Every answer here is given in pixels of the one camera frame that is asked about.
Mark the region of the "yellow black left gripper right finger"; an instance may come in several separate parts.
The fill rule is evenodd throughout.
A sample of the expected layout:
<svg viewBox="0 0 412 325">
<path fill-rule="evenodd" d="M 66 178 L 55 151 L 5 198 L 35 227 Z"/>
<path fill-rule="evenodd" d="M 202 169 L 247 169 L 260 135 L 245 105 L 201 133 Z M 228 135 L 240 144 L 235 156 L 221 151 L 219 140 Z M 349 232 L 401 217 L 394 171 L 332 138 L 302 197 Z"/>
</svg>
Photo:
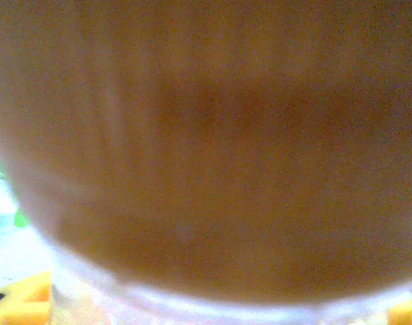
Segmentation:
<svg viewBox="0 0 412 325">
<path fill-rule="evenodd" d="M 391 307 L 388 311 L 389 325 L 412 325 L 412 299 Z"/>
</svg>

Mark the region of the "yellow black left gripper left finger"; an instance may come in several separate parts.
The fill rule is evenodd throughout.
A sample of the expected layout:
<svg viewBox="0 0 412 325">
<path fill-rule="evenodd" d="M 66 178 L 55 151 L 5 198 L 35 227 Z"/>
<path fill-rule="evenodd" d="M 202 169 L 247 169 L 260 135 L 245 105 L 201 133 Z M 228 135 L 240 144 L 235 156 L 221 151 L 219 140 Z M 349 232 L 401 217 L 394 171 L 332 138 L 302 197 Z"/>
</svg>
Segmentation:
<svg viewBox="0 0 412 325">
<path fill-rule="evenodd" d="M 52 279 L 42 272 L 0 288 L 0 325 L 49 322 Z"/>
</svg>

